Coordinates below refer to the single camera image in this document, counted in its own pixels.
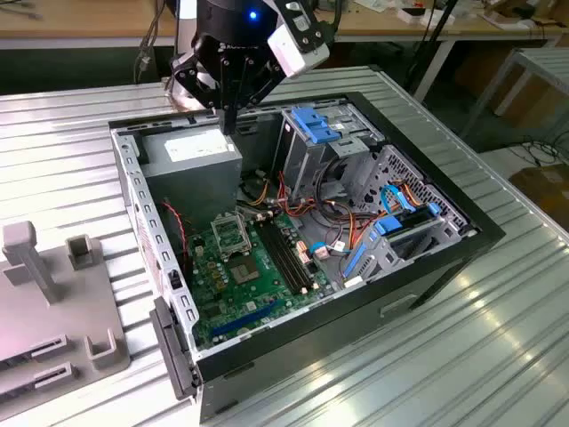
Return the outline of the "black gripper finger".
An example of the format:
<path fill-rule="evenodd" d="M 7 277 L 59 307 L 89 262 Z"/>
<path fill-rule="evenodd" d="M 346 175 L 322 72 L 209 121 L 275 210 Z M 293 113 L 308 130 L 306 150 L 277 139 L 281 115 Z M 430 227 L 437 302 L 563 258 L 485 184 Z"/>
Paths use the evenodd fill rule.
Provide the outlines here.
<path fill-rule="evenodd" d="M 180 109 L 211 109 L 223 134 L 232 134 L 232 106 L 223 100 L 221 84 L 212 78 L 194 53 L 171 62 L 170 96 Z"/>
<path fill-rule="evenodd" d="M 245 59 L 230 116 L 231 134 L 236 130 L 239 111 L 259 104 L 284 78 L 285 73 L 274 56 L 266 60 Z"/>

